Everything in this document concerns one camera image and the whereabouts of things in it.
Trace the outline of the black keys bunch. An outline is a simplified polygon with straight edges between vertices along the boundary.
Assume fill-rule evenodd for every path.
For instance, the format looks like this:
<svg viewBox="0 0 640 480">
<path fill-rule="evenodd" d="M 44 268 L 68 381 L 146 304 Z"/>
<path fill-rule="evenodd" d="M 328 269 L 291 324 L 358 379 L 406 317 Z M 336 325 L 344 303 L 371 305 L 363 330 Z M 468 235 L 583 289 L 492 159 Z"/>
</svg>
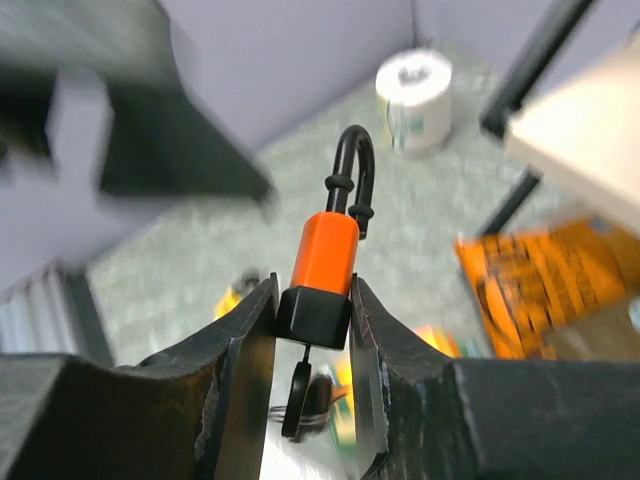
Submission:
<svg viewBox="0 0 640 480">
<path fill-rule="evenodd" d="M 333 403 L 333 381 L 328 374 L 311 375 L 311 346 L 306 345 L 303 358 L 296 364 L 287 403 L 269 408 L 268 420 L 281 425 L 281 436 L 301 443 L 321 433 L 329 423 Z"/>
</svg>

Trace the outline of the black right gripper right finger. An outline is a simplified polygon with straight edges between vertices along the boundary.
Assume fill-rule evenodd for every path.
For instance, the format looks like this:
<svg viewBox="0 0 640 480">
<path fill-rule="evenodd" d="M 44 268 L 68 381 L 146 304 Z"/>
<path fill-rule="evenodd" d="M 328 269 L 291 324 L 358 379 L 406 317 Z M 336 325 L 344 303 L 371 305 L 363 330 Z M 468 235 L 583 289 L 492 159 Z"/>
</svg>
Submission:
<svg viewBox="0 0 640 480">
<path fill-rule="evenodd" d="M 635 363 L 450 358 L 354 278 L 350 356 L 365 479 L 635 479 Z"/>
</svg>

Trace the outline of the yellow black padlock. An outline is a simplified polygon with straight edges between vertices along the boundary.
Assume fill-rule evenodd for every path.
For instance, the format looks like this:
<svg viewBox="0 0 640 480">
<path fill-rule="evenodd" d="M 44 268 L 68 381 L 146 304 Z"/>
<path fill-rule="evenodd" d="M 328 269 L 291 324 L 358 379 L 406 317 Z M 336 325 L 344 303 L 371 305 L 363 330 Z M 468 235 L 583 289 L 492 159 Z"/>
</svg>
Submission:
<svg viewBox="0 0 640 480">
<path fill-rule="evenodd" d="M 214 308 L 214 320 L 232 311 L 257 285 L 263 280 L 262 274 L 257 269 L 244 271 L 226 290 L 223 297 Z"/>
</svg>

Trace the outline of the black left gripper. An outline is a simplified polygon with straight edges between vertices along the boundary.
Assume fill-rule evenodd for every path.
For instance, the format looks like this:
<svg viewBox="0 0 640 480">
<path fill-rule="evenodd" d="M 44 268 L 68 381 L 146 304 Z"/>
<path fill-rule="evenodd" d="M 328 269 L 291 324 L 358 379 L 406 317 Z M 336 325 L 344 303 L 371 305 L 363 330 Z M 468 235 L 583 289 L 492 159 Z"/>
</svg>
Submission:
<svg viewBox="0 0 640 480">
<path fill-rule="evenodd" d="M 1 148 L 54 164 L 46 124 L 57 76 L 86 69 L 113 111 L 99 189 L 118 198 L 219 196 L 265 203 L 273 188 L 190 101 L 156 1 L 5 1 Z"/>
</svg>

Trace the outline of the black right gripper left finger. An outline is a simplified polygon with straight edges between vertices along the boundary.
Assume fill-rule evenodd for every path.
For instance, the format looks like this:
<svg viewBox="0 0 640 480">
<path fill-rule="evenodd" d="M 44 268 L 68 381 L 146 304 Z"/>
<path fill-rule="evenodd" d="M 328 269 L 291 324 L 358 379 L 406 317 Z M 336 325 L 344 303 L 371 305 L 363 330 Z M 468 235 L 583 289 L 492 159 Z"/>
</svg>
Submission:
<svg viewBox="0 0 640 480">
<path fill-rule="evenodd" d="M 273 378 L 278 281 L 135 366 L 1 359 L 5 479 L 256 479 Z"/>
</svg>

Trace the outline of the orange black padlock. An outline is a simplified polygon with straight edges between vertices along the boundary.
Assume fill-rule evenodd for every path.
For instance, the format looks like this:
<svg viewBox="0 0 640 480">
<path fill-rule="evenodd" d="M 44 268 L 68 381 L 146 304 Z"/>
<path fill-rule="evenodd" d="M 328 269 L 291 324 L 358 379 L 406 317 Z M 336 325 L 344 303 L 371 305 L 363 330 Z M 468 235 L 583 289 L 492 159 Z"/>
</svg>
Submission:
<svg viewBox="0 0 640 480">
<path fill-rule="evenodd" d="M 291 281 L 280 299 L 277 337 L 344 348 L 357 248 L 374 216 L 374 182 L 371 137 L 364 127 L 351 125 L 339 138 L 332 173 L 324 181 L 326 207 L 304 224 Z"/>
</svg>

